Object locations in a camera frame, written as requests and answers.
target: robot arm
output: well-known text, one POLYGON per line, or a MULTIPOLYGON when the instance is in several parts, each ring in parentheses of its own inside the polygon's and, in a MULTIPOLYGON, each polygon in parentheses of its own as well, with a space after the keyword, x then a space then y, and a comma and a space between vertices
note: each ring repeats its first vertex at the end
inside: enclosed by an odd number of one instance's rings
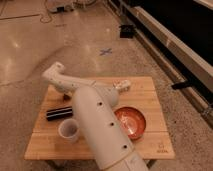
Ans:
POLYGON ((130 83, 115 86, 94 80, 63 75, 65 67, 56 62, 43 77, 62 93, 72 91, 72 108, 81 130, 101 170, 148 171, 145 162, 121 129, 112 111, 118 103, 118 91, 130 83))

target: speckled floor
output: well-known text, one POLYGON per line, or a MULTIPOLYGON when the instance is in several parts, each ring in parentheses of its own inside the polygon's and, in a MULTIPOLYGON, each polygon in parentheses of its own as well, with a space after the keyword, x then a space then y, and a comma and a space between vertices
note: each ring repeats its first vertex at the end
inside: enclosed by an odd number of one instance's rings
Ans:
MULTIPOLYGON (((2 16, 45 14, 43 0, 8 1, 2 16)), ((51 170, 23 156, 47 84, 41 73, 53 62, 73 76, 152 76, 176 153, 151 171, 212 171, 213 133, 199 113, 135 39, 119 38, 119 23, 98 2, 85 11, 0 20, 0 170, 51 170), (112 49, 101 56, 100 50, 112 49)), ((98 170, 94 161, 68 161, 72 171, 98 170)))

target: white cup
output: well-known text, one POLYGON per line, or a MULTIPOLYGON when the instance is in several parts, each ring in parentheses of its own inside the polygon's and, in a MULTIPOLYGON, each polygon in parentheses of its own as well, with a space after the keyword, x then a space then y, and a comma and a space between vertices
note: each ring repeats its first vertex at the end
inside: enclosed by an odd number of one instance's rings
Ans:
POLYGON ((79 138, 79 124, 75 119, 65 119, 58 127, 61 137, 75 143, 79 138))

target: wooden table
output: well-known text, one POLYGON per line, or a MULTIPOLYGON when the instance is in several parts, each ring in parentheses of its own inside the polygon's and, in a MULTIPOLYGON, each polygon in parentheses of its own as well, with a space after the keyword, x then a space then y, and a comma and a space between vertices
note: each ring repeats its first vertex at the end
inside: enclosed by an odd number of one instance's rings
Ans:
POLYGON ((195 2, 213 10, 213 0, 194 0, 195 2))
MULTIPOLYGON (((124 79, 130 80, 132 82, 130 91, 120 95, 119 104, 115 109, 132 106, 144 114, 147 127, 143 137, 134 141, 136 149, 144 159, 174 158, 175 154, 151 77, 99 77, 92 79, 109 84, 124 79)), ((78 143, 71 144, 61 138, 57 132, 58 125, 63 119, 51 122, 46 120, 47 110, 71 105, 71 101, 64 102, 62 99, 63 94, 58 93, 53 86, 49 86, 24 156, 25 159, 93 159, 93 154, 82 134, 78 143)))

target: orange bowl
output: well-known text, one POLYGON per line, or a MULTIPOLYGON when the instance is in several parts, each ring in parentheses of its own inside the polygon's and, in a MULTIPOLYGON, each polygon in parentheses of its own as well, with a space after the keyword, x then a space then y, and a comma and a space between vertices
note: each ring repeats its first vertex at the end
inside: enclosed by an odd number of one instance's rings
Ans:
POLYGON ((133 107, 122 107, 115 111, 115 115, 131 140, 142 136, 146 128, 146 120, 139 110, 133 107))

